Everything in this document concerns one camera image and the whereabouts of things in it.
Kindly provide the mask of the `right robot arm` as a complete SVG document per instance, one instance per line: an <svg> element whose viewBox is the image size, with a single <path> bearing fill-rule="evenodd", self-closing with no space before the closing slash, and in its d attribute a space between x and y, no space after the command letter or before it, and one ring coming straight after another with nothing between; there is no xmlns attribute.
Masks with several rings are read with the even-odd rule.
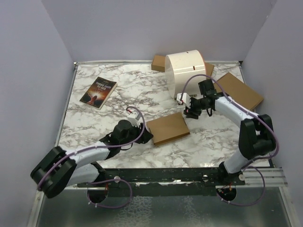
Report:
<svg viewBox="0 0 303 227"><path fill-rule="evenodd" d="M187 118L198 119L203 110L209 116L217 111L239 127L236 151L218 167L218 182L228 185L250 163L258 159L269 159L270 152L276 153L278 141L269 115L259 115L244 108L224 91L217 92L214 88L215 83L214 79L199 82L202 95L200 99L191 97L183 90L177 95L177 101L180 105L185 105L183 113Z"/></svg>

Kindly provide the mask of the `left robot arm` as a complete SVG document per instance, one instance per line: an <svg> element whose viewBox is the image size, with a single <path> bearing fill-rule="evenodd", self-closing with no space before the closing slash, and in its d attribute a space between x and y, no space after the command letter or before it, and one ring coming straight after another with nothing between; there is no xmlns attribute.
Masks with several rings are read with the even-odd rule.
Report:
<svg viewBox="0 0 303 227"><path fill-rule="evenodd" d="M91 146L70 150L60 146L52 148L32 170L30 177L38 190L50 199L60 194L66 186L78 183L71 180L78 170L88 171L94 167L93 162L114 157L122 147L134 143L145 144L152 138L153 134L144 123L136 127L128 120L120 120L111 133Z"/></svg>

